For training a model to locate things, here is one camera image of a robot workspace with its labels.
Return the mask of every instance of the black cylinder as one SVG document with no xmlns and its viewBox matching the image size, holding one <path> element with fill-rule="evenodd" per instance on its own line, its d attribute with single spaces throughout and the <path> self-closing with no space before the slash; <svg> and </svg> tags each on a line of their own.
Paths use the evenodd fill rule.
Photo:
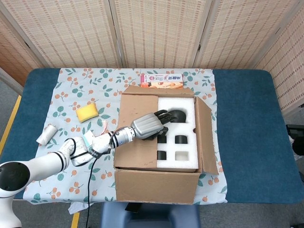
<svg viewBox="0 0 304 228">
<path fill-rule="evenodd" d="M 175 143 L 176 144 L 188 144 L 188 138 L 185 135 L 176 135 Z"/>
<path fill-rule="evenodd" d="M 180 110 L 172 110 L 169 112 L 172 116 L 176 117 L 176 119 L 172 120 L 171 123 L 185 123 L 186 122 L 186 114 Z"/>
<path fill-rule="evenodd" d="M 165 135 L 158 135 L 157 136 L 157 143 L 167 143 L 167 137 Z"/>
<path fill-rule="evenodd" d="M 167 160 L 166 151 L 157 151 L 157 160 Z"/>
</svg>

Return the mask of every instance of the cardboard box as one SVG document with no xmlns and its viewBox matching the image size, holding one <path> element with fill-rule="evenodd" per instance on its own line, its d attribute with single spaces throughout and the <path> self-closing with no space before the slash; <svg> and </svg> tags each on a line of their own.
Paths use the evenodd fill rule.
<svg viewBox="0 0 304 228">
<path fill-rule="evenodd" d="M 155 169 L 157 139 L 134 141 L 116 148 L 114 156 L 118 201 L 192 204 L 199 175 L 218 175 L 212 139 L 211 110 L 190 89 L 153 89 L 129 86 L 122 94 L 118 127 L 158 110 L 158 97 L 193 97 L 199 168 L 193 173 L 146 171 Z"/>
</svg>

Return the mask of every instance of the gray floor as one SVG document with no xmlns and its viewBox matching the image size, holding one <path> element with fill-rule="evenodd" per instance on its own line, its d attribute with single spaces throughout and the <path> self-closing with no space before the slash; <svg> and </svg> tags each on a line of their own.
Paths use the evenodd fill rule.
<svg viewBox="0 0 304 228">
<path fill-rule="evenodd" d="M 286 124 L 304 125 L 304 108 L 285 119 Z"/>
<path fill-rule="evenodd" d="M 18 94 L 0 80 L 0 139 L 4 133 Z"/>
<path fill-rule="evenodd" d="M 16 102 L 17 94 L 0 81 L 0 137 Z M 304 124 L 304 112 L 291 119 L 290 124 Z M 304 171 L 304 160 L 297 161 Z M 20 218 L 23 228 L 68 228 L 73 216 L 67 209 L 69 204 L 52 203 L 31 205 L 25 201 L 14 201 L 13 210 Z M 101 204 L 90 210 L 89 225 L 99 227 Z M 86 226 L 87 210 L 80 213 L 79 228 Z M 292 224 L 304 223 L 304 202 L 300 204 L 215 204 L 200 206 L 200 220 L 204 228 L 288 228 Z"/>
</svg>

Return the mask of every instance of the table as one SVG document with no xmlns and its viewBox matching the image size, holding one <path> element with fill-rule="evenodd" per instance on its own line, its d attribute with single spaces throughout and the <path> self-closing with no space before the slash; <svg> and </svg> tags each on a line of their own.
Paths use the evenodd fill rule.
<svg viewBox="0 0 304 228">
<path fill-rule="evenodd" d="M 59 71 L 35 69 L 29 74 L 1 162 L 35 156 L 35 140 L 47 116 Z M 213 74 L 218 146 L 228 202 L 300 202 L 303 186 L 270 74 L 260 70 L 213 70 Z"/>
</svg>

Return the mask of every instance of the black cable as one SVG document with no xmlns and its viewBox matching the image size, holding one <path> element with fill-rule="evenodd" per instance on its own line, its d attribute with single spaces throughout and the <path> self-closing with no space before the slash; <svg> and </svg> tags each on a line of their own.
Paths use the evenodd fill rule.
<svg viewBox="0 0 304 228">
<path fill-rule="evenodd" d="M 86 217 L 86 224 L 85 224 L 85 228 L 87 228 L 87 224 L 89 222 L 89 215 L 90 215 L 90 181 L 91 181 L 91 177 L 92 177 L 92 172 L 93 172 L 93 168 L 95 165 L 95 162 L 97 161 L 97 158 L 95 159 L 95 161 L 92 164 L 92 168 L 90 171 L 90 177 L 89 177 L 89 182 L 87 184 L 87 203 L 88 203 L 88 208 L 87 208 L 87 217 Z"/>
</svg>

